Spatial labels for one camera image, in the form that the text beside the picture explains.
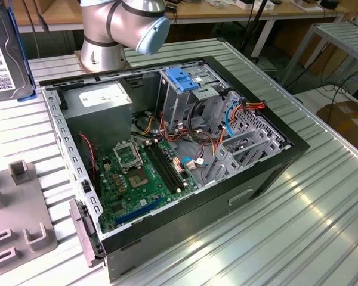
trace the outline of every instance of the slotted metal surface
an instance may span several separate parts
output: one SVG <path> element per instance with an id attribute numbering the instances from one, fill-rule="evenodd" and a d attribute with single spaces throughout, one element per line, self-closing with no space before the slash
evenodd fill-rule
<path id="1" fill-rule="evenodd" d="M 276 83 L 216 39 L 172 43 L 133 66 L 213 55 L 311 148 L 261 197 L 117 281 L 119 285 L 358 285 L 358 152 Z M 82 74 L 74 56 L 31 61 L 36 80 Z M 42 97 L 0 102 L 0 170 L 36 164 L 58 247 L 0 276 L 0 285 L 108 285 L 88 268 L 69 215 L 74 193 Z"/>
<path id="2" fill-rule="evenodd" d="M 318 24 L 314 31 L 358 60 L 358 26 L 348 22 Z"/>

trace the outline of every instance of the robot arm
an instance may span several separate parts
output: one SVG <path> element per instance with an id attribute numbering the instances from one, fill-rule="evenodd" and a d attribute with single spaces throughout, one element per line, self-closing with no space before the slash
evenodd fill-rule
<path id="1" fill-rule="evenodd" d="M 169 20 L 163 0 L 81 0 L 81 61 L 92 72 L 126 66 L 123 46 L 151 55 L 165 42 Z"/>

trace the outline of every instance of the toshiba hard drive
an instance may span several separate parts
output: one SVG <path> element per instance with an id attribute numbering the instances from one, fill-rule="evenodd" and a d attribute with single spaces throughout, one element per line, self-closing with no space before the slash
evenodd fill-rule
<path id="1" fill-rule="evenodd" d="M 0 101 L 33 97 L 34 90 L 13 14 L 0 1 Z"/>

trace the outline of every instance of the blue drive bay latch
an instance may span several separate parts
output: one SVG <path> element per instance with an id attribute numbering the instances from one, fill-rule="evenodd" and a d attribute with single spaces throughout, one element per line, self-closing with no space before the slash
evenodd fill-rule
<path id="1" fill-rule="evenodd" d="M 191 80 L 191 77 L 188 73 L 184 72 L 179 67 L 173 67 L 172 69 L 167 69 L 169 78 L 175 82 L 180 91 L 191 91 L 193 89 L 199 88 L 199 85 Z"/>

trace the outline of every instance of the red cable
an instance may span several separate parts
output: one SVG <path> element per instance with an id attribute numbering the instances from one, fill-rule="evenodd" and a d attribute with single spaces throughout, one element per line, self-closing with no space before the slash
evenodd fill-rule
<path id="1" fill-rule="evenodd" d="M 94 161 L 94 152 L 93 152 L 93 148 L 92 148 L 92 143 L 90 143 L 89 139 L 84 135 L 84 134 L 79 134 L 79 136 L 81 136 L 86 143 L 89 146 L 90 149 L 90 153 L 91 153 L 91 162 L 92 162 L 92 166 L 93 166 L 93 182 L 95 181 L 95 161 Z"/>

